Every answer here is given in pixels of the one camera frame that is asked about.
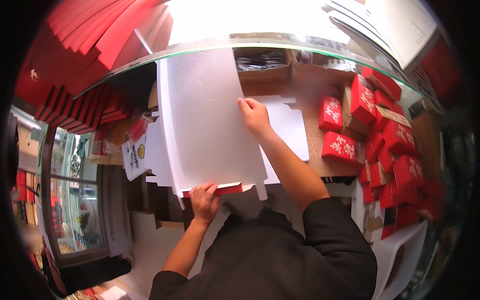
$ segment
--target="cardboard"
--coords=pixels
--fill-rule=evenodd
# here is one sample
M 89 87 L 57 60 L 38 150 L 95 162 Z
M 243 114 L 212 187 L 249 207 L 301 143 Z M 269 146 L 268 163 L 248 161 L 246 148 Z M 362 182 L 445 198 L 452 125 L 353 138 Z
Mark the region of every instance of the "cardboard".
M 400 115 L 394 111 L 388 110 L 386 108 L 380 107 L 379 105 L 376 105 L 376 108 L 377 108 L 376 121 L 375 121 L 376 130 L 383 132 L 385 126 L 391 120 L 411 128 L 410 122 L 407 120 L 407 118 L 405 118 L 405 116 Z
M 391 77 L 369 67 L 363 67 L 362 76 L 393 100 L 400 100 L 402 89 Z
M 335 132 L 342 128 L 342 107 L 337 98 L 323 96 L 320 100 L 318 127 Z
M 159 118 L 148 125 L 145 151 L 145 166 L 155 176 L 146 180 L 171 186 L 182 209 L 183 190 L 204 182 L 256 184 L 265 200 L 267 174 L 237 104 L 244 96 L 232 50 L 163 59 L 157 78 Z
M 357 75 L 352 82 L 350 111 L 352 116 L 359 119 L 363 124 L 368 125 L 375 120 L 375 100 L 370 85 L 365 78 Z
M 361 134 L 368 134 L 368 125 L 362 123 L 359 119 L 352 116 L 351 113 L 351 88 L 345 85 L 342 97 L 342 120 L 343 126 Z
M 271 48 L 236 48 L 234 49 L 235 58 L 241 57 L 242 55 L 262 53 L 269 51 Z M 249 71 L 238 71 L 239 80 L 241 84 L 262 84 L 262 83 L 272 83 L 272 82 L 285 82 L 289 80 L 290 77 L 290 55 L 287 54 L 286 49 L 281 49 L 283 60 L 285 66 L 269 68 L 266 70 L 249 70 Z

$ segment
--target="white floor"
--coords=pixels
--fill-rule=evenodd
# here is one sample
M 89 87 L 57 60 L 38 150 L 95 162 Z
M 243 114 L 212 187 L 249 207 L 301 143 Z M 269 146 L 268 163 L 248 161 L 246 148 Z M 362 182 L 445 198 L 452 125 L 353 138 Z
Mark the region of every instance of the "white floor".
M 340 192 L 330 193 L 339 194 L 339 196 L 351 193 L 350 187 L 348 190 L 343 187 L 339 187 L 341 188 Z M 330 191 L 331 188 L 336 190 L 338 187 L 328 184 L 327 188 Z M 293 228 L 305 235 L 302 211 L 287 196 L 283 188 L 279 184 L 267 185 L 267 192 L 269 199 L 273 199 L 271 202 L 272 208 L 285 214 L 287 219 L 292 222 Z M 231 203 L 246 218 L 256 217 L 263 207 L 254 188 L 244 193 L 225 195 L 221 201 Z M 200 272 L 205 250 L 213 243 L 218 230 L 226 219 L 225 215 L 219 210 L 205 234 L 203 245 L 200 247 L 197 261 L 190 271 L 189 278 Z M 184 230 L 176 228 L 156 229 L 154 215 L 131 213 L 131 221 L 132 252 L 135 256 L 135 266 L 130 273 L 106 282 L 105 286 L 118 286 L 126 291 L 133 300 L 144 300 L 150 295 L 153 277 L 161 270 L 170 250 L 177 244 Z

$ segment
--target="fingers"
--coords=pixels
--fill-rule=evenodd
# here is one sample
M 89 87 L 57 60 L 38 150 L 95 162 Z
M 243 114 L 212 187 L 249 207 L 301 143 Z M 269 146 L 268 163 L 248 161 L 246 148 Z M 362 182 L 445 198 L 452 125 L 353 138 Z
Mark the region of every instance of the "fingers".
M 208 200 L 212 199 L 213 193 L 215 193 L 217 188 L 218 188 L 218 184 L 214 184 L 210 188 L 208 188 L 208 190 L 205 192 L 205 198 Z

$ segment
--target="brown cardboard box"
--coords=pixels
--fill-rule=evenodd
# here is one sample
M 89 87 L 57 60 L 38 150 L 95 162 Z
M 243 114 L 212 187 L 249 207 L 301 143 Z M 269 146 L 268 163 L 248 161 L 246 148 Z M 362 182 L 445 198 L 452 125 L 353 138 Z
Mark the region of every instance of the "brown cardboard box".
M 255 53 L 263 53 L 271 50 L 272 48 L 235 48 L 234 55 L 235 58 L 241 57 L 242 55 L 249 55 Z M 275 83 L 275 82 L 285 82 L 290 79 L 290 55 L 288 55 L 286 49 L 278 49 L 283 55 L 285 66 L 269 68 L 263 71 L 238 71 L 239 79 L 241 84 L 264 84 L 264 83 Z
M 344 127 L 354 130 L 356 132 L 367 135 L 368 125 L 363 124 L 359 119 L 352 116 L 350 111 L 351 104 L 351 89 L 350 85 L 346 84 L 342 97 L 342 119 Z

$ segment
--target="box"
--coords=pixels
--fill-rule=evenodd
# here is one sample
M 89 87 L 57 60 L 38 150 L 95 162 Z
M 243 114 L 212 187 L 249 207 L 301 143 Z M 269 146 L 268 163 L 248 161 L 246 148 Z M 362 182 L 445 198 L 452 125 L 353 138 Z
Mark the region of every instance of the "box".
M 382 166 L 376 162 L 369 166 L 370 185 L 372 188 L 376 188 L 382 185 L 386 185 L 390 182 L 390 178 L 382 170 Z
M 365 163 L 365 148 L 354 139 L 329 131 L 324 135 L 322 157 L 360 166 Z
M 271 51 L 273 48 L 235 48 L 235 60 L 238 57 L 261 54 L 263 52 Z M 258 83 L 273 83 L 285 82 L 289 80 L 291 61 L 290 55 L 287 54 L 286 49 L 278 49 L 280 52 L 284 66 L 268 68 L 265 70 L 247 70 L 238 71 L 241 84 L 258 84 Z
M 367 162 L 365 162 L 365 164 L 360 167 L 359 181 L 361 183 L 370 182 L 370 169 Z
M 396 186 L 396 184 L 387 183 L 386 185 L 380 187 L 379 201 L 381 209 L 397 205 L 396 196 L 393 195 L 394 186 Z
M 397 154 L 419 156 L 415 147 L 412 130 L 407 126 L 390 121 L 384 129 L 385 147 L 388 151 Z
M 399 192 L 406 190 L 416 192 L 416 189 L 425 184 L 420 162 L 413 156 L 402 155 L 393 164 L 393 169 Z
M 369 84 L 361 75 L 357 75 L 352 82 L 350 112 L 365 125 L 375 120 L 375 100 Z
M 378 161 L 377 155 L 384 144 L 384 135 L 375 130 L 375 128 L 372 128 L 365 142 L 365 159 L 369 164 Z
M 342 128 L 342 107 L 337 98 L 322 97 L 318 109 L 318 127 L 335 132 Z
M 342 98 L 342 119 L 343 119 L 343 126 L 364 134 L 365 136 L 368 134 L 368 125 L 363 124 L 359 119 L 352 116 L 351 113 L 351 95 L 352 90 L 350 86 L 346 85 L 343 91 L 343 98 Z
M 361 74 L 376 89 L 381 90 L 395 101 L 400 100 L 402 89 L 392 78 L 369 67 L 363 67 Z
M 377 200 L 376 194 L 373 192 L 372 187 L 369 183 L 364 183 L 361 185 L 363 190 L 363 202 L 364 203 L 372 203 L 373 201 Z
M 346 125 L 345 125 L 345 122 L 343 122 L 342 124 L 342 128 L 340 128 L 340 130 L 338 131 L 339 134 L 341 135 L 344 135 L 344 136 L 347 136 L 349 138 L 352 138 L 356 141 L 359 141 L 359 142 L 364 142 L 365 139 L 367 138 L 367 135 L 366 134 L 363 134 L 363 133 L 360 133 L 358 131 L 355 131 L 353 129 L 350 129 L 348 128 Z
M 384 92 L 381 90 L 375 90 L 373 92 L 373 96 L 375 97 L 375 104 L 381 106 L 383 108 L 389 109 L 391 111 L 396 112 L 397 114 L 403 114 L 403 108 L 400 104 L 396 103 L 392 99 L 390 99 Z
M 385 126 L 391 120 L 411 128 L 409 121 L 403 115 L 397 114 L 394 111 L 388 110 L 378 105 L 376 106 L 376 108 L 377 108 L 377 112 L 376 112 L 375 128 L 378 131 L 382 132 Z
M 393 173 L 393 163 L 395 160 L 396 156 L 392 155 L 385 146 L 378 152 L 378 161 L 385 173 Z

